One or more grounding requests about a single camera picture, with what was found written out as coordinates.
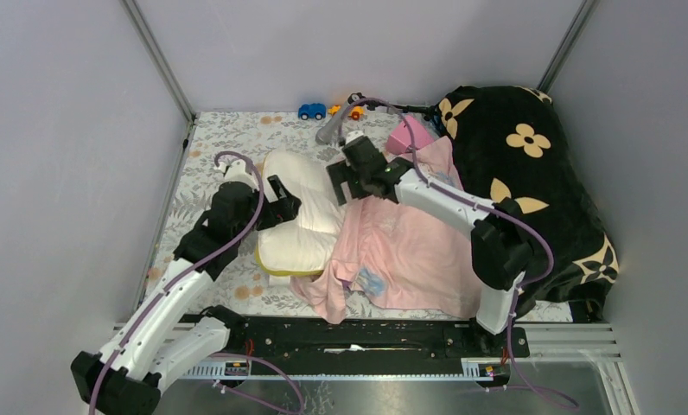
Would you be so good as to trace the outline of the white pillow with yellow edge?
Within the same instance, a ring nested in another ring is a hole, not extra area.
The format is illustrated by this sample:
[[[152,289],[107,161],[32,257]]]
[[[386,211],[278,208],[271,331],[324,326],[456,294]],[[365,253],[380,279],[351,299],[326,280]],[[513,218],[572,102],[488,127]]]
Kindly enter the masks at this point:
[[[333,252],[345,208],[334,194],[326,168],[287,150],[274,150],[262,164],[264,178],[278,176],[301,201],[294,220],[258,232],[256,261],[268,275],[280,278],[318,276]]]

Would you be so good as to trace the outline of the pink pillow with princess print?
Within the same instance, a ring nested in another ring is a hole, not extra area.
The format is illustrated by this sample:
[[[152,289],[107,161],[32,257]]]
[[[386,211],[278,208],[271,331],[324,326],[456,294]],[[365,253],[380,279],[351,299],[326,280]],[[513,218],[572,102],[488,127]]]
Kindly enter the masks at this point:
[[[414,207],[374,196],[350,201],[319,277],[291,290],[330,323],[346,318],[475,316],[482,284],[468,238]]]

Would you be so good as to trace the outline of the black blanket with yellow flowers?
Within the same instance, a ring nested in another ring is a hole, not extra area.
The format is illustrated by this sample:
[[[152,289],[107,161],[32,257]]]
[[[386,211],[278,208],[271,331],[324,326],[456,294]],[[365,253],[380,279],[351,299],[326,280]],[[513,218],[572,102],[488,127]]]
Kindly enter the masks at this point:
[[[517,313],[539,301],[578,303],[601,320],[618,278],[619,259],[605,226],[570,160],[552,98],[525,86],[459,86],[434,106],[438,130],[452,141],[464,190],[501,202],[516,201],[522,220],[545,238],[545,251],[526,274]]]

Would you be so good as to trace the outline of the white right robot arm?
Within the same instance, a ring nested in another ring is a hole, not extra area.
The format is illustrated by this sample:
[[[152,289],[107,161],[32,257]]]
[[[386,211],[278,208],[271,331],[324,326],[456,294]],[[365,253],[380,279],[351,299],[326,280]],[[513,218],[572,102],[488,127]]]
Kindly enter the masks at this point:
[[[518,286],[533,257],[528,226],[513,201],[494,203],[429,178],[409,157],[387,160],[367,136],[344,144],[344,160],[326,171],[340,204],[368,196],[416,208],[449,225],[470,240],[472,266],[483,284],[473,343],[494,356],[507,345]]]

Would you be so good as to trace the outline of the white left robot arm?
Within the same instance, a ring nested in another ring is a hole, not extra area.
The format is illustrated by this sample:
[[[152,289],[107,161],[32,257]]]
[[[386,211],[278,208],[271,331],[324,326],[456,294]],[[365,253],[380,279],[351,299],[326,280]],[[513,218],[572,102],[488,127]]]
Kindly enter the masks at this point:
[[[89,413],[151,414],[162,394],[207,357],[231,355],[250,366],[247,321],[223,306],[172,342],[167,336],[188,307],[238,256],[242,239],[294,220],[302,205],[277,176],[267,183],[273,199],[251,178],[223,182],[174,250],[173,260],[129,321],[97,353],[80,352],[71,372]]]

